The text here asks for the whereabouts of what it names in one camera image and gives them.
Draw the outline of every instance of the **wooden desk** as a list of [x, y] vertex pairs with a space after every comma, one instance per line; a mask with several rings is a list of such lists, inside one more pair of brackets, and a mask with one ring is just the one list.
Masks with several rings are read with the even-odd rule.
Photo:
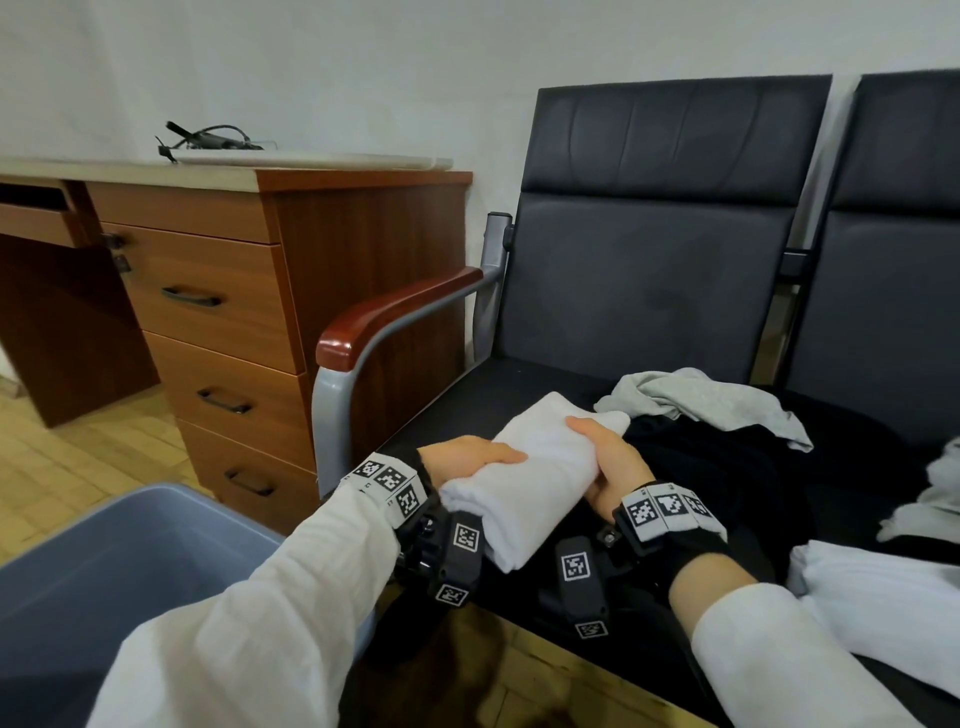
[[[318, 505], [321, 332], [465, 263], [466, 172], [16, 171], [0, 177], [0, 341], [43, 421], [162, 380], [203, 485], [282, 532]], [[453, 305], [371, 357], [354, 394], [358, 458], [463, 371], [463, 322]]]

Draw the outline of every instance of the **wooden armrest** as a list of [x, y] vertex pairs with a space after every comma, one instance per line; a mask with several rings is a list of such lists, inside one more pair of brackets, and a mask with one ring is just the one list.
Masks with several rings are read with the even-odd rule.
[[419, 280], [348, 308], [321, 334], [317, 342], [317, 363], [334, 372], [352, 371], [360, 354], [384, 327], [482, 278], [483, 271], [479, 268], [467, 267], [448, 276]]

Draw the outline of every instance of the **gray cloth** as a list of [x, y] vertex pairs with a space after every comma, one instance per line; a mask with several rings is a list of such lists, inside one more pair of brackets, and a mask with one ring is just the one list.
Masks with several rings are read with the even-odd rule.
[[763, 425], [787, 446], [810, 452], [813, 443], [803, 423], [793, 412], [786, 412], [780, 400], [746, 384], [713, 381], [699, 369], [684, 367], [673, 374], [640, 372], [626, 375], [593, 405], [597, 412], [619, 410], [631, 417], [664, 415], [676, 420], [686, 415], [717, 429], [730, 430]]
[[878, 541], [897, 536], [926, 536], [960, 544], [960, 437], [947, 443], [944, 454], [926, 466], [930, 487], [916, 503], [902, 505], [880, 522]]

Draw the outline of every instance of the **chair backrest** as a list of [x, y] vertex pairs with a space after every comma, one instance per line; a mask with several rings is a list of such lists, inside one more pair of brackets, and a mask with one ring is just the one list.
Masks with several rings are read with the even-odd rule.
[[829, 76], [540, 91], [496, 351], [746, 381]]
[[960, 435], [960, 72], [863, 78], [818, 238], [785, 386]]

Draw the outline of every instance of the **floor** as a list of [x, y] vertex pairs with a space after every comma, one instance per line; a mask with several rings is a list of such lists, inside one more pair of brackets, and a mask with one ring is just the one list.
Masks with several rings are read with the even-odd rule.
[[[55, 430], [28, 399], [0, 397], [0, 563], [108, 498], [160, 480], [210, 495], [159, 388]], [[709, 726], [472, 606], [451, 612], [411, 663], [364, 665], [359, 676], [372, 726]]]

